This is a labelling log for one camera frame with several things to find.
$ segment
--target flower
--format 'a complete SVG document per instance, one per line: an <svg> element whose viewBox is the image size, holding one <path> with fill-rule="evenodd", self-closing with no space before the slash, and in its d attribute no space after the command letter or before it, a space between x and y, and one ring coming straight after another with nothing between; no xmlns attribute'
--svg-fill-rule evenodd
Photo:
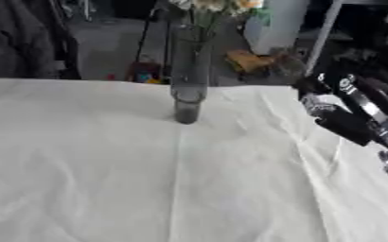
<svg viewBox="0 0 388 242"><path fill-rule="evenodd" d="M192 6L192 0L169 0L169 3L178 6L182 10L189 10Z"/></svg>
<svg viewBox="0 0 388 242"><path fill-rule="evenodd" d="M239 15L250 9L262 8L266 0L169 0L180 9L210 10L212 12L227 11L231 15Z"/></svg>
<svg viewBox="0 0 388 242"><path fill-rule="evenodd" d="M207 9L211 11L222 11L227 4L227 0L193 0L193 5L197 9Z"/></svg>

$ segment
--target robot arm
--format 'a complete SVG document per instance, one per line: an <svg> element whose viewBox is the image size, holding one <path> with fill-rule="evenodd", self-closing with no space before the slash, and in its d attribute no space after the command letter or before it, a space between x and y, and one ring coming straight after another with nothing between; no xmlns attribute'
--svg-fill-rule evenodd
<svg viewBox="0 0 388 242"><path fill-rule="evenodd" d="M343 61L334 62L317 77L294 84L299 99L316 124L360 146L376 142L383 146L379 153L388 173L388 99L367 85ZM321 100L321 95L335 95L347 109Z"/></svg>

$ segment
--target table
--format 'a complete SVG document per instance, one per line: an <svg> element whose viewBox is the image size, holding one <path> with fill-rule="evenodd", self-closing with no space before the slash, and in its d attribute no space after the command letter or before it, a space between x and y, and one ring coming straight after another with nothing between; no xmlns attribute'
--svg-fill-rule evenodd
<svg viewBox="0 0 388 242"><path fill-rule="evenodd" d="M295 97L214 88L183 126L164 86L0 79L0 242L388 242L379 147Z"/></svg>

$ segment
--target floor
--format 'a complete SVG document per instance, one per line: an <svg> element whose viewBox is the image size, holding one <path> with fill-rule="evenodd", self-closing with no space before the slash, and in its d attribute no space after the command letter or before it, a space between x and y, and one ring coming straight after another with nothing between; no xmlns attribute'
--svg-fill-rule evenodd
<svg viewBox="0 0 388 242"><path fill-rule="evenodd" d="M143 24L142 21L130 19L96 18L92 23L74 20L71 27L80 44L80 70L83 78L98 80L113 75L116 79L123 79L135 59ZM144 58L162 62L164 32L163 23L150 26L142 52ZM237 33L235 25L227 24L219 29L214 40L211 86L286 84L282 78L266 76L239 81L238 75L224 61L224 53L233 49L248 49L248 45Z"/></svg>

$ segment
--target glass vase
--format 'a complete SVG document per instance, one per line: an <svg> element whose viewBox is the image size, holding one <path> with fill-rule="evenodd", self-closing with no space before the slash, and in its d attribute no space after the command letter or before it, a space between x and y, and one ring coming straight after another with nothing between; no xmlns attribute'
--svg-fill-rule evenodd
<svg viewBox="0 0 388 242"><path fill-rule="evenodd" d="M171 40L171 94L175 120L193 124L207 96L211 69L211 39L200 26L177 26Z"/></svg>

